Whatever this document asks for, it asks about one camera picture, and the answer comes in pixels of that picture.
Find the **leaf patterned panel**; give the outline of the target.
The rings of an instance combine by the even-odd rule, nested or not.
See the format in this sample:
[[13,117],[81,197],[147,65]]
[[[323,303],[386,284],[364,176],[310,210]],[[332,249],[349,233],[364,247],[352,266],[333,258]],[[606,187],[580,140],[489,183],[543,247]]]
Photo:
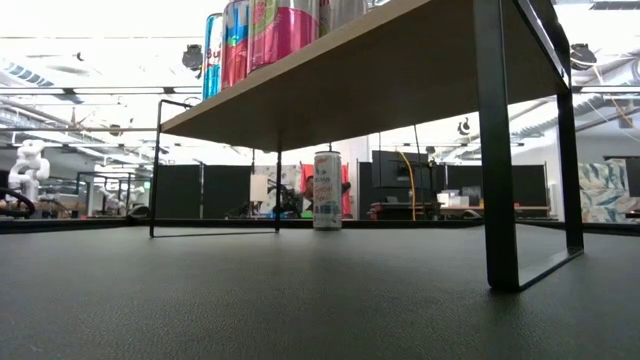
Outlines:
[[[293,188],[297,193],[301,193],[301,172],[298,165],[283,165],[281,168],[280,177],[277,177],[277,169],[275,166],[267,167],[265,174],[268,176],[269,180],[275,181],[277,185],[282,184],[288,188]],[[272,208],[274,205],[276,205],[276,193],[268,194],[266,211],[272,213]]]
[[584,223],[634,223],[626,217],[640,210],[640,197],[630,195],[626,161],[579,163],[581,215]]

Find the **white Celsius can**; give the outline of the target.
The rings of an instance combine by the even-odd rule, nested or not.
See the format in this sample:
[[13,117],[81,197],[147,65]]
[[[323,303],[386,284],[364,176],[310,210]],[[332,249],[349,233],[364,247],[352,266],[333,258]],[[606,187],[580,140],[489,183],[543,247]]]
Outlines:
[[335,151],[317,152],[314,157],[313,227],[339,230],[342,226],[341,157]]

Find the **small white board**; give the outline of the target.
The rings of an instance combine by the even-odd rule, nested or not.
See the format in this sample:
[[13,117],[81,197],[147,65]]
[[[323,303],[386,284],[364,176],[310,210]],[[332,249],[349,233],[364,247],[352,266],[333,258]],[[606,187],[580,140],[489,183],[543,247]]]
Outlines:
[[268,200],[268,176],[264,174],[250,175],[250,201],[265,202]]

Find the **white distant robot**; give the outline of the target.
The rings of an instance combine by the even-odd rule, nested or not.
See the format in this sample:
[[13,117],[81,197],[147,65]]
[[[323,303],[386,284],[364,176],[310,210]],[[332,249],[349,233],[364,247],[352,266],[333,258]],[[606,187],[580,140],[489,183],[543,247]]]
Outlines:
[[145,193],[145,189],[132,187],[121,193],[109,192],[104,186],[99,188],[99,193],[103,195],[106,215],[126,215],[129,217],[143,217],[149,213],[149,208],[143,202],[139,202],[139,197]]

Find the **wooden shelf with black frame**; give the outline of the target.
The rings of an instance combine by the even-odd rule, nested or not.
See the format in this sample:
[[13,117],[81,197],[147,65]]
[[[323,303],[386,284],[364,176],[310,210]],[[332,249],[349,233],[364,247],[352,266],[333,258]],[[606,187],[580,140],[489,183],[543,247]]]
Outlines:
[[[521,268],[508,107],[548,96],[557,99],[566,247]],[[282,153],[471,112],[488,282],[523,290],[584,250],[570,43],[551,0],[390,0],[158,130]]]

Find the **red banner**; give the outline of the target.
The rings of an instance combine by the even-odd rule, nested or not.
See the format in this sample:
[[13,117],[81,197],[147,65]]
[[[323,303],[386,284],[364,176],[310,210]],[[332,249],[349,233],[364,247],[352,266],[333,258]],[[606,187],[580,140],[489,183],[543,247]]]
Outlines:
[[[341,185],[342,185],[342,217],[348,218],[351,215],[351,200],[350,200],[350,190],[351,183],[349,181],[349,167],[347,165],[341,166]],[[313,176],[313,166],[311,164],[302,164],[301,165],[301,185],[300,192],[302,193],[305,189],[305,180],[308,176]],[[303,209],[305,210],[308,202],[304,199],[303,196]]]

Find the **black overhead fixture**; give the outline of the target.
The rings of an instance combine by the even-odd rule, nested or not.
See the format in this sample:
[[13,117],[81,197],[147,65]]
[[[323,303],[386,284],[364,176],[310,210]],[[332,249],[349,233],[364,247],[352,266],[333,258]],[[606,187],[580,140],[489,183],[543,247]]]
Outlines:
[[195,78],[200,79],[203,73],[204,55],[200,44],[189,44],[182,54],[182,64],[185,68],[195,73]]
[[587,43],[570,45],[570,65],[573,70],[586,71],[597,64],[597,58]]

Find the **black monitor screen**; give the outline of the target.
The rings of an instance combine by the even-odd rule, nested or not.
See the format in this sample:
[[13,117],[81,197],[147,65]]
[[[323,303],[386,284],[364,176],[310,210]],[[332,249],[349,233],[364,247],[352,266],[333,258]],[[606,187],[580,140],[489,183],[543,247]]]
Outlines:
[[513,199],[520,206],[546,206],[546,178],[543,165],[516,165],[512,168]]

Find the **white boxes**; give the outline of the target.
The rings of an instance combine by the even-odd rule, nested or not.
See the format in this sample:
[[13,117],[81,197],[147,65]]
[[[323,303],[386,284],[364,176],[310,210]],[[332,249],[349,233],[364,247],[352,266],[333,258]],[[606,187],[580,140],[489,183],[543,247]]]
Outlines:
[[444,190],[437,194],[437,201],[442,208],[445,207],[468,207],[470,198],[460,195],[458,190]]

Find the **black equipment cabinet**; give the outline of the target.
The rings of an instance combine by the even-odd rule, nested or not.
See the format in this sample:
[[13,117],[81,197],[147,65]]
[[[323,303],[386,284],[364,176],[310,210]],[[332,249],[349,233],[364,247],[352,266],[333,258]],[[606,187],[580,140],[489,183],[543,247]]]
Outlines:
[[438,167],[420,153],[372,153],[373,199],[370,215],[376,220],[433,220]]

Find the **pink and white can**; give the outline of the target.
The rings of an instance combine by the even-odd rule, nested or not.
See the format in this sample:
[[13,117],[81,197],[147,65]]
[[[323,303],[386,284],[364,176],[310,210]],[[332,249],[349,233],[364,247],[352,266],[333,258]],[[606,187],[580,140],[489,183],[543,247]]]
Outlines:
[[361,17],[367,11],[367,0],[319,0],[320,36]]
[[273,64],[319,37],[319,0],[250,0],[249,16],[249,72]]

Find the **black curved tube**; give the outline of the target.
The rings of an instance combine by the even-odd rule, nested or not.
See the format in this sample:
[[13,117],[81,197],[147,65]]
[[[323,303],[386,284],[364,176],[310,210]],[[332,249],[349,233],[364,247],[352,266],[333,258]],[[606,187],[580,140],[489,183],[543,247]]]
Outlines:
[[15,209],[11,206],[0,208],[1,216],[29,218],[35,213],[36,209],[34,203],[23,194],[8,188],[0,188],[0,200],[4,200],[6,196],[15,198],[17,207]]

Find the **silver blue slim can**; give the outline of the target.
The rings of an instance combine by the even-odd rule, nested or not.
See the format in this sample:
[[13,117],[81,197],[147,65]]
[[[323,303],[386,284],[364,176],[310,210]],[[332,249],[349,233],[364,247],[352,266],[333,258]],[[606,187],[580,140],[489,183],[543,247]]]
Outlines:
[[203,60],[203,99],[206,100],[220,92],[221,80],[221,44],[223,20],[221,13],[214,13],[206,20],[204,60]]

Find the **red soda can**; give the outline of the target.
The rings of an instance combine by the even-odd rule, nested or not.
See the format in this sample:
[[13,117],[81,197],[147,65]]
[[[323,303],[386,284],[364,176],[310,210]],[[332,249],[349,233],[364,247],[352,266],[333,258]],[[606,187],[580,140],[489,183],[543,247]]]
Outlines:
[[246,78],[248,70],[249,0],[232,0],[223,12],[221,88]]

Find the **black partition panel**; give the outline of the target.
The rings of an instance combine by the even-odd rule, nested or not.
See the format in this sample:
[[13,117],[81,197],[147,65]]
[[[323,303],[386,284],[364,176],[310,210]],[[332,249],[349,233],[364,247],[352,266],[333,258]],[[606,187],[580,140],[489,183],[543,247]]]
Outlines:
[[249,202],[250,174],[249,166],[162,165],[156,216],[189,220],[238,218]]

